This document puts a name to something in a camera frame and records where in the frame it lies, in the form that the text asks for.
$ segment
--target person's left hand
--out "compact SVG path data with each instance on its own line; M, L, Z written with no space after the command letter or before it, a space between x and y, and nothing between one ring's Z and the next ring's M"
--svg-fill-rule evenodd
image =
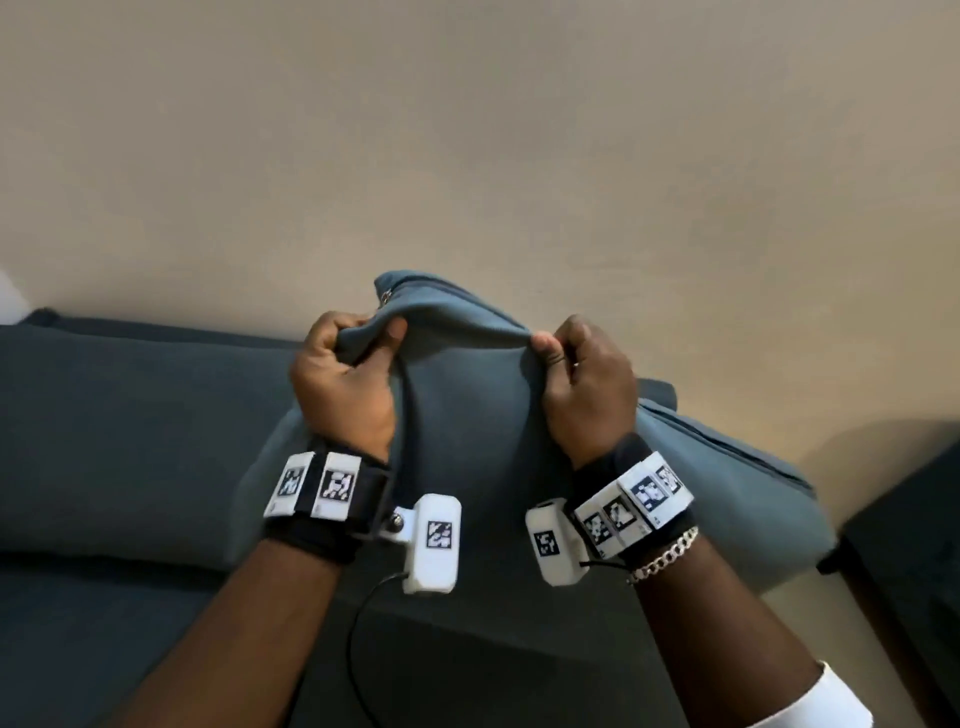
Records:
M407 322L393 319L355 367L337 361L333 353L341 329L369 319L327 311L307 334L290 368L290 380L303 418L314 432L387 462L396 430L388 374Z

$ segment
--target wrist tracker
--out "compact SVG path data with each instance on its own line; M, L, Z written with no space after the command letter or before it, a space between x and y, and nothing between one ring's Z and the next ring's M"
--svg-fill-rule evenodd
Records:
M585 554L620 556L630 566L695 523L689 511L693 494L635 433L578 471L574 490L580 503L575 507L556 498L527 511L540 575L551 586L580 581L588 570Z
M460 501L425 494L412 509L395 507L390 468L367 454L319 438L291 455L264 509L264 534L339 564L362 541L407 549L403 591L449 593L460 560Z

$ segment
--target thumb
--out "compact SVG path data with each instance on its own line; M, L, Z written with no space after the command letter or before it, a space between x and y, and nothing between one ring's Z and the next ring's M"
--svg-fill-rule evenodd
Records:
M560 343L556 336L546 331L535 333L530 339L530 344L546 366L545 395L550 398L557 398L568 394L570 391L570 374L567 370L564 345Z
M373 342L370 353L359 365L357 370L366 374L375 374L386 376L390 372L390 365L394 361L394 355L403 343L403 337L407 335L407 322L405 319L393 319L386 327L380 331L380 335Z

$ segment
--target black and white square marker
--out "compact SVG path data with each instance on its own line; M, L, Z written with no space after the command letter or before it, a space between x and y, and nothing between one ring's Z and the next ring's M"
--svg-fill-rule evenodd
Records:
M603 522L603 517L599 513L594 513L589 518L584 519L583 523L590 539L597 546L613 538L613 534L607 528L607 525Z
M453 523L448 521L426 522L427 548L453 548Z
M653 511L657 506L664 503L667 499L667 493L657 484L657 481L647 475L637 483L630 492L634 494L637 501L648 512Z
M677 474L670 470L670 467L664 465L657 470L657 477L670 489L670 493L676 494L683 488L683 482L677 477Z
M537 542L537 553L540 556L560 555L560 546L553 531L538 531L534 534L534 541Z
M320 484L319 497L346 503L350 500L352 490L353 473L324 471L324 480Z
M627 505L627 501L623 498L623 496L617 496L603 508L607 513L607 518L610 519L610 522L618 531L622 531L627 526L636 522L634 512L630 510L630 506Z
M297 468L288 468L284 471L283 477L280 479L279 490L276 491L276 494L278 496L294 496L300 488L300 479L303 477L303 471L305 470L305 467L300 466Z

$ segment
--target wall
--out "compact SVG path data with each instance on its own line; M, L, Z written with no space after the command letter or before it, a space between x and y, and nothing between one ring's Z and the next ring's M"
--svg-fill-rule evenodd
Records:
M30 313L30 307L13 285L10 277L0 270L0 325L15 324Z
M395 267L579 310L839 523L958 434L958 36L946 0L8 0L0 263L286 336Z

